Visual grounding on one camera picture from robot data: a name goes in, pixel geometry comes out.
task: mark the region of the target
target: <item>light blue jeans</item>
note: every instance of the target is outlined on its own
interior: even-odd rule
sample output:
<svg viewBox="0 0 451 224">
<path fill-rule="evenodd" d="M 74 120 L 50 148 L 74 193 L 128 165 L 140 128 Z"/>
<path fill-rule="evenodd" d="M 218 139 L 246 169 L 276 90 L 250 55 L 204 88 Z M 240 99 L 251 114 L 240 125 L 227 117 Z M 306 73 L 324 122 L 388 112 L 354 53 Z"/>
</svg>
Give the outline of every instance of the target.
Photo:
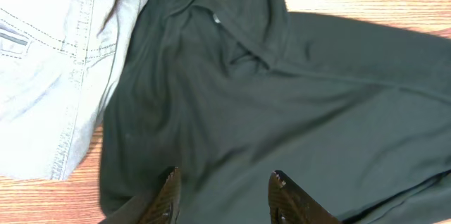
<svg viewBox="0 0 451 224">
<path fill-rule="evenodd" d="M 147 0 L 0 0 L 0 175 L 65 180 Z"/>
</svg>

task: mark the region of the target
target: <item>fabric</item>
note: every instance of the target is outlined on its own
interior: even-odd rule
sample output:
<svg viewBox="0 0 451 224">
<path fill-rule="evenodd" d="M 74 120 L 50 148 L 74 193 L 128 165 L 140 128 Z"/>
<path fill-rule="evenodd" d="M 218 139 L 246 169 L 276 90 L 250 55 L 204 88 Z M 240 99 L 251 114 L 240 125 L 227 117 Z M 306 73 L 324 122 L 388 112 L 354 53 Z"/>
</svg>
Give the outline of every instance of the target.
<svg viewBox="0 0 451 224">
<path fill-rule="evenodd" d="M 451 170 L 450 79 L 448 39 L 284 0 L 149 0 L 105 112 L 101 207 L 178 166 L 180 223 L 270 223 L 283 170 L 340 220 L 370 223 Z M 450 200 L 417 222 L 451 218 Z"/>
<path fill-rule="evenodd" d="M 0 175 L 65 180 L 147 0 L 0 0 Z"/>
</svg>

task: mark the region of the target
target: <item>black fabric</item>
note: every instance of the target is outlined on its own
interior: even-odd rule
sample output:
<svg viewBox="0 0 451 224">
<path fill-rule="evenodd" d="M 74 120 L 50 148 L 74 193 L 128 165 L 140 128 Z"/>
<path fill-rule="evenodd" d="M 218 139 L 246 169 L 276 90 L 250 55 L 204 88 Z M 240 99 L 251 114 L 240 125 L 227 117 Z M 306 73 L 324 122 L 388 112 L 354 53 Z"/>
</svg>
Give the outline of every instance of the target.
<svg viewBox="0 0 451 224">
<path fill-rule="evenodd" d="M 387 213 L 451 170 L 450 79 L 448 39 L 284 0 L 149 0 L 105 112 L 102 210 L 178 166 L 182 224 L 270 223 L 272 170 L 340 220 Z"/>
</svg>

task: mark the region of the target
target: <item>wood plank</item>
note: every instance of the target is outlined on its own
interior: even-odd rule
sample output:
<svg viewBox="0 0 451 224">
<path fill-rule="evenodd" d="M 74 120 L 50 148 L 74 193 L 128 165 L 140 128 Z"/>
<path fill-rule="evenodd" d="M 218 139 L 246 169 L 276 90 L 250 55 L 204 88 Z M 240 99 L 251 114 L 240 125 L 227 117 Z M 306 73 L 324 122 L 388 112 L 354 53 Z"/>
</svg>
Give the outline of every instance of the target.
<svg viewBox="0 0 451 224">
<path fill-rule="evenodd" d="M 328 13 L 451 37 L 451 0 L 286 0 L 292 11 Z M 0 178 L 0 223 L 98 223 L 101 128 L 69 181 Z"/>
</svg>

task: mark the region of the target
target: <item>wood grain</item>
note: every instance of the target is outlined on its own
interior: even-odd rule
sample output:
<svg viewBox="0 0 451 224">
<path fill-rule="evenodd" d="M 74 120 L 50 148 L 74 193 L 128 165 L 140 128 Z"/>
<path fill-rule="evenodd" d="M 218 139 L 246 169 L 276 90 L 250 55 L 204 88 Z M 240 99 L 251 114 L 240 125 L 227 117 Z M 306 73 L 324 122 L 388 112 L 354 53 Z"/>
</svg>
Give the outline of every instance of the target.
<svg viewBox="0 0 451 224">
<path fill-rule="evenodd" d="M 292 11 L 341 15 L 451 37 L 451 0 L 286 0 Z M 98 223 L 101 128 L 69 181 L 0 178 L 0 223 Z"/>
</svg>

